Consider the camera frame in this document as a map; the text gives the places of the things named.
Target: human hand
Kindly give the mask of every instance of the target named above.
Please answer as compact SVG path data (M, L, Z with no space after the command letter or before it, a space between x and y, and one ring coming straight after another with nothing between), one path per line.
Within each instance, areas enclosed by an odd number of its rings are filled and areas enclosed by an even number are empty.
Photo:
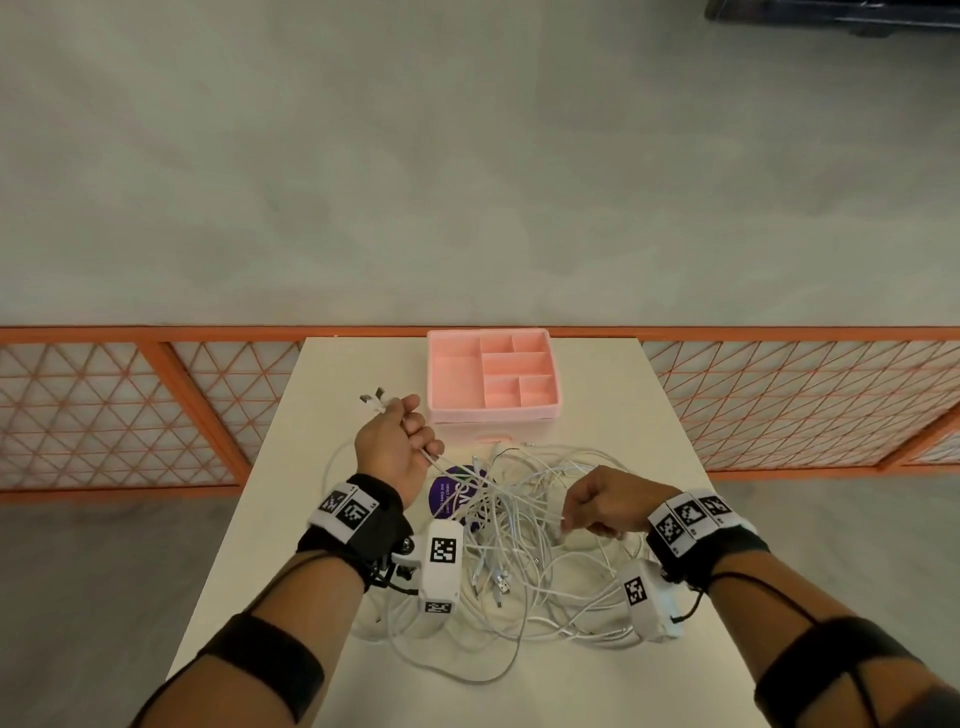
M624 531L645 531L650 527L650 514L680 492L673 486L601 465L566 492L561 530L566 533L585 528L608 538L618 538Z
M423 487L429 463L423 448L431 455L444 454L444 443L419 412L420 397L407 395L391 400L387 411L377 415L357 432L353 447L357 453L357 472L372 475L396 490L407 508Z

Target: pink storage box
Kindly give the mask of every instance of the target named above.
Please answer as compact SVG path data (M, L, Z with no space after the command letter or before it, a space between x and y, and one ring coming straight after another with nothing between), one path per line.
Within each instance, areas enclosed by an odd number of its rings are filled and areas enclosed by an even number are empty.
M560 415L557 362L545 328L428 331L426 348L432 422L521 422Z

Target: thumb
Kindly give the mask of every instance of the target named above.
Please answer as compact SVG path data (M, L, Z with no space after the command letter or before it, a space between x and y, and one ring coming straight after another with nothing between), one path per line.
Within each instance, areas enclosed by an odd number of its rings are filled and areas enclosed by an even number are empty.
M576 528L586 528L591 523L600 521L600 509L596 500L586 503L568 503L564 508L564 519L560 529L563 533Z
M399 425L403 422L403 415L405 411L403 409L403 402L394 397L392 400L387 402L387 410L380 415L384 420L395 425Z

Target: human arm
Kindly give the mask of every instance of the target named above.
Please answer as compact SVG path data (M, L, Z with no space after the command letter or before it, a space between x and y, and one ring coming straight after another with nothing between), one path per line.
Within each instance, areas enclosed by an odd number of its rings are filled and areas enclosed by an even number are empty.
M354 442L357 472L390 485L404 508L417 497L426 478L428 463L420 449L431 455L444 451L433 429L414 412L419 404L416 395L392 401L386 412L364 425ZM323 667L324 686L299 725L312 724L320 709L363 593L363 580L347 562L307 551L294 556L253 602L255 617L300 642ZM151 700L135 726L280 728L294 724L271 689L211 655L193 662Z
M575 483L564 503L564 529L588 528L604 536L645 531L653 511L680 491L636 475L600 467ZM771 591L721 573L753 577L795 601L818 621L853 612L775 556L747 551L723 557L713 568L708 593L748 669L758 679L811 622ZM923 665L905 658L880 658L859 670L878 721L887 723L944 684ZM801 715L800 726L870 725L864 702L849 674L836 680Z

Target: person's left hand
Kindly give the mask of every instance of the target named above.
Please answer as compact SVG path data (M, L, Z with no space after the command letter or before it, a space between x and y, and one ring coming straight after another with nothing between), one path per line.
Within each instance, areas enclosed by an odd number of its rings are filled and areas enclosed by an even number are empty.
M423 487L429 463L420 449L431 455L444 454L444 443L419 412L418 395L391 400L387 411L363 425L353 446L357 452L357 472L372 475L400 494L407 508Z

